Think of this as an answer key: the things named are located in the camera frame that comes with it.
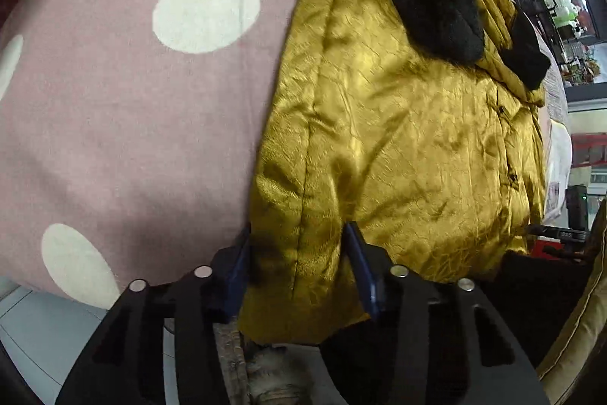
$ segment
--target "silver screw head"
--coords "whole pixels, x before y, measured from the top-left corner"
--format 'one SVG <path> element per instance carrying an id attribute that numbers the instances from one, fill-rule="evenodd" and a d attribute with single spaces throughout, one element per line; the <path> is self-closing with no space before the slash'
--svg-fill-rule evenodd
<path id="1" fill-rule="evenodd" d="M 403 265 L 394 265 L 390 268 L 390 273 L 397 278 L 405 278 L 409 274 L 409 269 Z"/>
<path id="2" fill-rule="evenodd" d="M 193 274 L 198 278 L 208 278 L 213 274 L 213 269 L 210 266 L 199 266 Z"/>
<path id="3" fill-rule="evenodd" d="M 141 292 L 145 287 L 147 287 L 148 284 L 145 280 L 133 280 L 130 285 L 129 285 L 129 289 L 131 290 L 131 292 Z"/>
<path id="4" fill-rule="evenodd" d="M 472 292 L 474 290 L 474 282 L 469 278 L 460 278 L 457 281 L 457 286 L 466 292 Z"/>

